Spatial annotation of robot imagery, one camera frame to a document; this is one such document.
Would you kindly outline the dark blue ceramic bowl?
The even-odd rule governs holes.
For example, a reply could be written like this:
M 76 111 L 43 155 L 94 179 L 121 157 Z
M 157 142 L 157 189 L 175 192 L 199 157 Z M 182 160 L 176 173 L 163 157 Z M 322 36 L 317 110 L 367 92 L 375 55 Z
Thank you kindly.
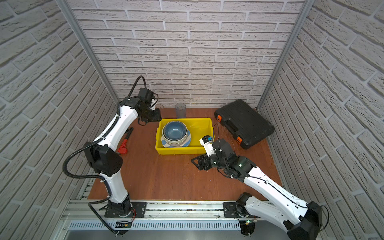
M 163 128 L 163 136 L 170 141 L 178 141 L 187 134 L 187 127 L 180 121 L 171 121 Z

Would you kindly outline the light green ceramic bowl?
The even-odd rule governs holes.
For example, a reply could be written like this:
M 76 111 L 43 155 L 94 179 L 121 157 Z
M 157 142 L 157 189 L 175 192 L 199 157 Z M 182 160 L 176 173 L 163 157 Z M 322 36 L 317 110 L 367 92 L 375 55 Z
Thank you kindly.
M 163 128 L 163 136 L 170 142 L 180 142 L 187 134 L 185 126 L 165 126 Z

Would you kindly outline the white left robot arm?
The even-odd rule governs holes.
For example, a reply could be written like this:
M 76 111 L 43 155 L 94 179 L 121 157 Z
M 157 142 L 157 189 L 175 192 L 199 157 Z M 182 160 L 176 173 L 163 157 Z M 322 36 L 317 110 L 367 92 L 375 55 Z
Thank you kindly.
M 99 179 L 107 189 L 107 209 L 120 217 L 135 213 L 131 199 L 121 176 L 122 157 L 117 153 L 119 142 L 128 132 L 129 126 L 137 120 L 148 122 L 161 121 L 161 112 L 155 108 L 159 97 L 146 85 L 140 88 L 138 95 L 129 93 L 117 103 L 117 113 L 107 128 L 93 142 L 87 142 L 81 149 L 69 155 L 63 163 L 63 173 L 73 179 Z M 75 175 L 69 172 L 68 163 L 76 155 L 85 152 L 88 164 L 95 171 L 93 175 Z

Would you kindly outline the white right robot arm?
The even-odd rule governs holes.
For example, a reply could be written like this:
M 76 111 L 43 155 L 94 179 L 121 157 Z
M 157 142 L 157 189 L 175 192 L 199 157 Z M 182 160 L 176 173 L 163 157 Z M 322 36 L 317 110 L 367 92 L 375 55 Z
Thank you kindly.
M 228 179 L 238 180 L 262 194 L 269 203 L 243 193 L 236 201 L 237 214 L 260 217 L 285 231 L 291 240 L 315 240 L 328 222 L 323 221 L 325 206 L 306 201 L 291 194 L 269 178 L 251 160 L 223 153 L 204 154 L 191 160 L 198 170 L 217 168 Z

